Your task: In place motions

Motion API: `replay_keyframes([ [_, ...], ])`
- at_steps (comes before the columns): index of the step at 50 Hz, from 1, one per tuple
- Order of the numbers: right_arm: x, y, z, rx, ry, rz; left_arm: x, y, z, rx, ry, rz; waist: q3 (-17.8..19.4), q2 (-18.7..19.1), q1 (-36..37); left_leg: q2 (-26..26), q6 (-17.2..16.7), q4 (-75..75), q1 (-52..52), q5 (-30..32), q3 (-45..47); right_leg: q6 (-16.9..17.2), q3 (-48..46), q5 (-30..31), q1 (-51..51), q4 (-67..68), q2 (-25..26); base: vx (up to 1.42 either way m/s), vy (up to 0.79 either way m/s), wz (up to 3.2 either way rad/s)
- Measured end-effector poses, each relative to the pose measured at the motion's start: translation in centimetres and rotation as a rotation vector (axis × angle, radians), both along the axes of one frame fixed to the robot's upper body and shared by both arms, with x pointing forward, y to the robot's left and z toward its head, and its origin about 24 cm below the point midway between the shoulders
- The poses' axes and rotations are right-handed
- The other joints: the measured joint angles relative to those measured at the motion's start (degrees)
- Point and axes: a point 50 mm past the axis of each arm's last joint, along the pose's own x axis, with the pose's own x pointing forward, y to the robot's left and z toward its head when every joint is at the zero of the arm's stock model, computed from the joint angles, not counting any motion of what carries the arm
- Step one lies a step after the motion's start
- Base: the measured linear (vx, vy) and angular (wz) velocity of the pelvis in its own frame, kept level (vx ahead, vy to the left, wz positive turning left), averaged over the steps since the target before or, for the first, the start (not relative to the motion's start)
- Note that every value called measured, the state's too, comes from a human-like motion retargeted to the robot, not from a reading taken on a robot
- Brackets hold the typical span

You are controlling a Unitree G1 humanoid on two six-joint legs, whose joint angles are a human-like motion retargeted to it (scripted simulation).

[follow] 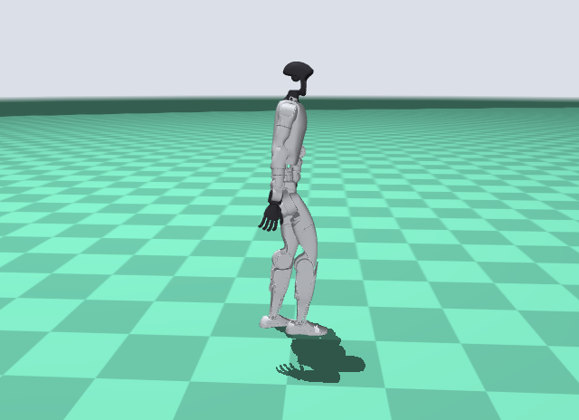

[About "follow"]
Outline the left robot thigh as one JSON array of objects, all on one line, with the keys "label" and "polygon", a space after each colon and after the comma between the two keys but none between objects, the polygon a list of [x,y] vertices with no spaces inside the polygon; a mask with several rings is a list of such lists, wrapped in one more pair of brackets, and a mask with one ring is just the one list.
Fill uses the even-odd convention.
[{"label": "left robot thigh", "polygon": [[280,230],[284,242],[284,247],[277,250],[272,255],[272,263],[279,269],[286,269],[291,265],[291,262],[299,246],[299,242],[293,232],[290,221],[293,215],[288,215],[286,217],[282,215],[283,224],[280,225]]}]

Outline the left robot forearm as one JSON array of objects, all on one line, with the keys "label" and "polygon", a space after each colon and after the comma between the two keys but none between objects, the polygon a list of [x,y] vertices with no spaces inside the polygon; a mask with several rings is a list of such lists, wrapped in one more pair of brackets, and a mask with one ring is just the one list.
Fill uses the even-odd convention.
[{"label": "left robot forearm", "polygon": [[297,184],[300,181],[301,175],[301,165],[303,165],[303,160],[302,158],[299,158],[299,162],[296,166],[294,165],[290,165],[289,167],[293,167],[293,180],[295,181],[295,183]]}]

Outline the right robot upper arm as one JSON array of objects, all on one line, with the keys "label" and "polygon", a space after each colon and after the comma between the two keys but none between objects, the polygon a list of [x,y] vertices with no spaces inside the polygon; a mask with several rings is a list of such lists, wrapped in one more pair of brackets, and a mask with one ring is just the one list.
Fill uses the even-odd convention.
[{"label": "right robot upper arm", "polygon": [[272,156],[277,147],[279,146],[285,147],[284,143],[290,136],[290,130],[292,128],[293,122],[297,117],[297,114],[298,114],[297,106],[290,103],[283,103],[280,105],[278,112],[277,128],[275,131],[274,140],[271,148]]}]

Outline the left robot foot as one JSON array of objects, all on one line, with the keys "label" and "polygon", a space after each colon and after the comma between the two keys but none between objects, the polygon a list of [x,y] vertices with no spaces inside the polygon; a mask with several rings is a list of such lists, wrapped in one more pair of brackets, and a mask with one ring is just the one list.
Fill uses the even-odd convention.
[{"label": "left robot foot", "polygon": [[[272,318],[273,318],[273,317],[274,317],[274,316],[272,316]],[[276,317],[276,316],[275,316],[275,317]],[[293,320],[293,319],[288,319],[288,318],[285,318],[285,317],[283,317],[283,316],[281,316],[281,315],[279,315],[279,318],[278,318],[278,319],[272,320],[272,319],[271,319],[271,315],[269,315],[269,316],[266,315],[266,316],[263,316],[263,317],[261,318],[260,327],[261,327],[261,328],[264,328],[264,329],[272,328],[272,327],[284,327],[284,326],[287,326],[287,324],[288,324],[291,320]]]}]

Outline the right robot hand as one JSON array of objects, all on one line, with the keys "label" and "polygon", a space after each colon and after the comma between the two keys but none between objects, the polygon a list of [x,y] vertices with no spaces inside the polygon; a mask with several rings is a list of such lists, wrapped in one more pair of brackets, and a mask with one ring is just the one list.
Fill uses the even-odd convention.
[{"label": "right robot hand", "polygon": [[[283,193],[282,193],[282,196],[283,196]],[[272,229],[274,221],[275,221],[275,223],[274,223],[274,227],[273,227],[272,231],[275,231],[277,229],[279,219],[280,219],[280,224],[283,224],[283,216],[281,213],[281,208],[279,207],[279,205],[281,205],[282,199],[279,202],[277,202],[277,201],[271,201],[271,198],[272,198],[272,190],[270,191],[269,199],[268,199],[268,202],[270,204],[264,212],[264,217],[262,218],[261,224],[258,225],[259,228],[263,227],[265,220],[266,220],[266,217],[267,217],[266,224],[264,225],[262,230],[266,230],[268,228],[269,222],[271,220],[270,227],[267,229],[268,232]]]}]

